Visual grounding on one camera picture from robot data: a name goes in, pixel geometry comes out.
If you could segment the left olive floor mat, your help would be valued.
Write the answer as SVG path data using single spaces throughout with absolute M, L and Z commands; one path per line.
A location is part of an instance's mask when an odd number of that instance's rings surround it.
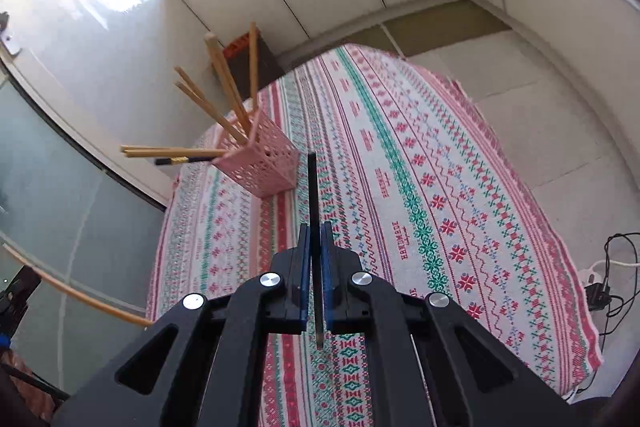
M 309 61 L 311 58 L 338 48 L 339 46 L 344 46 L 344 44 L 358 44 L 358 46 L 368 46 L 369 48 L 382 50 L 392 55 L 400 54 L 390 36 L 386 34 L 383 26 L 374 25 L 341 38 L 311 40 L 291 51 L 281 54 L 277 57 L 277 61 L 285 72 L 288 72 L 300 64 Z

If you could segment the pink perforated utensil basket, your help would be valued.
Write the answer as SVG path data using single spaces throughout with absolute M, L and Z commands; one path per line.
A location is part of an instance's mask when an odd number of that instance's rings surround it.
M 250 112 L 252 130 L 244 145 L 220 129 L 215 146 L 227 154 L 212 165 L 259 198 L 293 190 L 297 185 L 299 150 L 261 110 Z

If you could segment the white power strip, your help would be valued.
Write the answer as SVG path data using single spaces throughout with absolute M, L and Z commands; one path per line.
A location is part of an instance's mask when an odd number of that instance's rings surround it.
M 590 311 L 604 310 L 614 300 L 614 296 L 611 294 L 611 286 L 608 283 L 613 267 L 638 269 L 639 263 L 601 260 L 594 262 L 591 267 L 578 272 Z

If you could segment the black gold chopstick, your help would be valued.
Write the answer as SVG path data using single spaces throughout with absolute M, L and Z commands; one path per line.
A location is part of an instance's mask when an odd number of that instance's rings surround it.
M 175 166 L 183 164 L 193 164 L 194 162 L 211 162 L 215 160 L 215 156 L 176 156 L 161 157 L 154 159 L 154 165 L 157 167 Z

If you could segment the olive floor mat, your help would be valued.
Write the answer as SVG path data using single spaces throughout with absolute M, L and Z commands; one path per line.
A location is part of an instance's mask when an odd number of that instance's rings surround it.
M 311 40 L 291 51 L 281 54 L 277 57 L 277 61 L 285 72 L 288 72 L 300 64 L 309 61 L 311 58 L 338 48 L 339 46 L 344 46 L 344 44 L 358 44 L 358 46 L 368 46 L 369 48 L 382 50 L 392 55 L 400 54 L 390 36 L 386 34 L 383 26 L 374 25 L 341 38 Z
M 509 30 L 510 26 L 471 0 L 433 6 L 385 22 L 401 48 L 435 49 Z

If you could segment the dark bin with red liner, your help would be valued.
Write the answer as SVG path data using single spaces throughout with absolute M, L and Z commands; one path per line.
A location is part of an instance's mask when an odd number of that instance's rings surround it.
M 284 70 L 277 62 L 262 38 L 258 35 L 258 89 L 262 90 L 269 83 L 284 75 Z M 244 34 L 224 47 L 224 57 L 227 60 L 232 77 L 235 80 L 240 97 L 243 101 L 250 98 L 250 35 Z

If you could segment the patterned red green tablecloth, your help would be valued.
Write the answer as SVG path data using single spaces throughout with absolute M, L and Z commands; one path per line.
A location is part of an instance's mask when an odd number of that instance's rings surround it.
M 457 81 L 345 44 L 262 91 L 299 151 L 297 183 L 266 198 L 219 168 L 177 174 L 148 314 L 217 298 L 266 272 L 311 216 L 401 294 L 449 297 L 538 378 L 482 402 L 513 426 L 585 426 L 573 398 L 601 366 L 598 332 L 558 233 Z

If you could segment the long curved wooden chopstick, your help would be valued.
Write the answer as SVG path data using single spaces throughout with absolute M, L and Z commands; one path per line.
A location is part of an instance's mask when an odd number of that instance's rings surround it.
M 2 248 L 18 263 L 21 265 L 25 265 L 25 267 L 29 267 L 34 271 L 41 280 L 47 282 L 50 286 L 57 289 L 58 291 L 62 291 L 63 294 L 70 296 L 80 303 L 83 303 L 86 306 L 89 306 L 93 309 L 97 309 L 101 312 L 104 312 L 112 317 L 116 317 L 116 319 L 125 321 L 130 324 L 136 324 L 141 327 L 149 327 L 153 324 L 152 321 L 146 319 L 145 317 L 138 317 L 128 311 L 121 310 L 115 308 L 108 303 L 104 303 L 103 301 L 90 297 L 89 295 L 83 293 L 82 291 L 78 291 L 78 289 L 73 288 L 72 286 L 60 281 L 53 275 L 47 273 L 43 269 L 37 267 L 35 263 L 27 260 L 23 257 L 18 251 L 16 251 L 13 247 L 8 245 L 7 243 L 2 244 Z

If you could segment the right olive floor mat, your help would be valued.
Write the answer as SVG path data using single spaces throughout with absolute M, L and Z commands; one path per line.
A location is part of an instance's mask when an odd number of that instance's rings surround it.
M 471 0 L 433 6 L 385 22 L 401 48 L 435 49 L 509 30 L 510 26 Z

